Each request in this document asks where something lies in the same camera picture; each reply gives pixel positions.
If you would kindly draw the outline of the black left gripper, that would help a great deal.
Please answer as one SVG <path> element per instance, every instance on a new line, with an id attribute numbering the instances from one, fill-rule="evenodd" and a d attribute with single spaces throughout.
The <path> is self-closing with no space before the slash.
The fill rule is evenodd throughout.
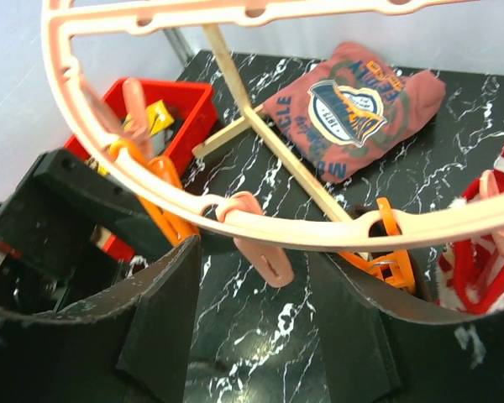
<path id="1" fill-rule="evenodd" d="M 43 153 L 0 203 L 0 306 L 58 310 L 170 250 L 132 191 L 67 149 Z"/>

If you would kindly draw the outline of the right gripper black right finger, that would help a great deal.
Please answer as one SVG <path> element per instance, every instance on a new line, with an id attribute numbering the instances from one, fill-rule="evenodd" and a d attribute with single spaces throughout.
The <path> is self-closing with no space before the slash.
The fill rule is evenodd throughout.
<path id="1" fill-rule="evenodd" d="M 471 316 L 310 253 L 333 402 L 504 402 L 504 311 Z"/>

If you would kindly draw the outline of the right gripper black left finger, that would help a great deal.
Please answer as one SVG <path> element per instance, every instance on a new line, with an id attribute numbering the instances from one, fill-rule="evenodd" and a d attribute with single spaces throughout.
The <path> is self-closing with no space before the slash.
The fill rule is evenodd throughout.
<path id="1" fill-rule="evenodd" d="M 202 247 L 187 238 L 62 311 L 0 307 L 0 402 L 180 402 Z"/>

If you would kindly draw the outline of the orange clothespin front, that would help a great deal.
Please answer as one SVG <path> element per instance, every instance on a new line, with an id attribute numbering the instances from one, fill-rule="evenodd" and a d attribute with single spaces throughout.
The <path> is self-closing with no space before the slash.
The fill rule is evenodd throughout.
<path id="1" fill-rule="evenodd" d="M 390 202 L 385 197 L 376 199 L 381 223 L 386 230 L 386 235 L 400 235 Z M 357 254 L 340 252 L 339 256 L 355 268 L 363 270 L 378 280 L 391 285 L 399 290 L 414 295 L 417 290 L 415 276 L 409 253 L 405 249 L 380 253 L 377 258 L 365 260 Z"/>

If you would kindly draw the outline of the red white striped sock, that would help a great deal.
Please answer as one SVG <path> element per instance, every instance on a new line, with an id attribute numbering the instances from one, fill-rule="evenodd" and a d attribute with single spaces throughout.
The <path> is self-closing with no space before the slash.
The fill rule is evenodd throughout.
<path id="1" fill-rule="evenodd" d="M 504 146 L 493 168 L 474 180 L 452 207 L 504 193 Z M 473 315 L 504 310 L 504 228 L 445 245 L 436 269 L 438 305 Z"/>

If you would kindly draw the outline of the pink round clip hanger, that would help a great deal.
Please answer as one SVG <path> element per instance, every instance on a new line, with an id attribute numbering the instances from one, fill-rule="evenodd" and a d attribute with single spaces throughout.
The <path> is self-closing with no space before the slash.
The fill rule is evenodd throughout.
<path id="1" fill-rule="evenodd" d="M 76 6 L 71 1 L 42 5 L 41 35 L 45 69 L 60 112 L 81 145 L 105 160 L 105 147 L 121 138 L 110 126 L 81 65 L 71 50 L 80 35 L 124 32 L 148 35 L 165 28 L 204 24 L 236 24 L 255 28 L 276 20 L 320 16 L 326 13 L 371 11 L 384 15 L 415 13 L 424 1 L 395 5 L 387 1 L 333 4 L 327 1 L 133 1 Z M 414 140 L 397 147 L 399 158 L 375 162 L 347 185 L 335 186 L 330 196 L 349 214 L 346 222 L 333 221 L 317 206 L 305 217 L 302 188 L 286 174 L 289 196 L 282 183 L 268 190 L 264 171 L 271 162 L 264 141 L 246 133 L 205 159 L 206 173 L 177 196 L 169 198 L 178 214 L 212 233 L 286 249 L 312 251 L 384 251 L 390 247 L 427 248 L 504 228 L 504 194 L 471 207 L 446 206 L 448 190 L 433 198 L 434 182 L 448 178 L 454 168 L 475 171 L 491 159 L 498 132 L 476 128 L 476 117 L 462 118 L 469 96 L 475 107 L 498 101 L 504 113 L 504 76 L 440 71 L 447 97 L 438 116 Z M 376 199 L 391 205 L 400 235 L 386 235 Z M 434 199 L 436 207 L 425 211 Z"/>

